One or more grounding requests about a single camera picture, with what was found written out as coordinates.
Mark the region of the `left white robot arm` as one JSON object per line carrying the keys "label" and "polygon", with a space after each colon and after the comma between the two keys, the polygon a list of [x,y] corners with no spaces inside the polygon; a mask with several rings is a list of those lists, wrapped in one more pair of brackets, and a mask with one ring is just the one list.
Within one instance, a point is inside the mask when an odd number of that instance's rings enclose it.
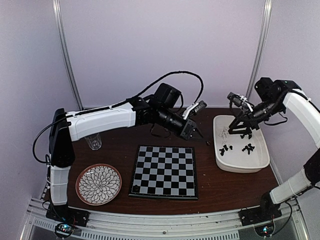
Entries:
{"label": "left white robot arm", "polygon": [[68,207],[67,187],[69,171],[75,161],[73,142],[105,131],[157,124],[177,137],[189,140],[197,131],[197,124],[190,118],[207,107],[201,100],[186,108],[181,114],[172,111],[181,92],[162,83],[154,94],[134,96],[115,105],[84,111],[65,112],[63,108],[54,113],[49,134],[50,200],[52,213],[61,222],[72,218]]}

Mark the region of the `black and grey chessboard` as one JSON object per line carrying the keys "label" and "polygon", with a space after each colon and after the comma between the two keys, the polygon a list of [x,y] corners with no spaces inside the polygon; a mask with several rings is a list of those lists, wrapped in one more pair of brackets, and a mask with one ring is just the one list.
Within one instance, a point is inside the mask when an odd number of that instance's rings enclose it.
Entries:
{"label": "black and grey chessboard", "polygon": [[[133,192],[134,185],[140,186]],[[133,165],[130,197],[198,200],[193,147],[139,145]]]}

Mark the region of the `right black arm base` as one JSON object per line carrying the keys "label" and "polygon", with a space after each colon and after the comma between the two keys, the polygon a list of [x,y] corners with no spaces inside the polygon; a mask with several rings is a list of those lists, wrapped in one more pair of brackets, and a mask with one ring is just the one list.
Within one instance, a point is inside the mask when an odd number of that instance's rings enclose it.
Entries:
{"label": "right black arm base", "polygon": [[255,225],[282,216],[282,212],[277,208],[263,210],[261,206],[242,209],[238,212],[242,226]]}

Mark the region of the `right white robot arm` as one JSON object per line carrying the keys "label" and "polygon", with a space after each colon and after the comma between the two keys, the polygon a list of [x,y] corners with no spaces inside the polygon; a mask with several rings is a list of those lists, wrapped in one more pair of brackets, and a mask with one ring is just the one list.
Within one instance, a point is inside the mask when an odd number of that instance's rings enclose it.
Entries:
{"label": "right white robot arm", "polygon": [[301,196],[320,181],[320,110],[293,80],[262,77],[254,88],[261,100],[256,105],[240,94],[228,94],[229,109],[233,112],[234,106],[239,108],[239,113],[234,115],[234,120],[228,127],[229,134],[251,134],[252,131],[259,130],[260,123],[267,124],[272,116],[290,111],[308,132],[314,144],[312,153],[307,153],[310,148],[305,143],[302,144],[303,150],[299,150],[296,143],[289,148],[291,155],[297,154],[305,157],[305,160],[300,171],[262,195],[256,216],[259,220],[266,221],[283,202]]}

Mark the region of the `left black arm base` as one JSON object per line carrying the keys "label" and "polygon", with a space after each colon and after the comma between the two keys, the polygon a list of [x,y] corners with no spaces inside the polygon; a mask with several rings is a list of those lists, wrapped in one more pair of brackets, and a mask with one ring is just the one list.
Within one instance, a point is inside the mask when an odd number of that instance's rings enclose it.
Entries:
{"label": "left black arm base", "polygon": [[86,227],[90,213],[86,210],[70,208],[67,204],[53,205],[49,204],[46,212],[46,218],[60,221],[72,226]]}

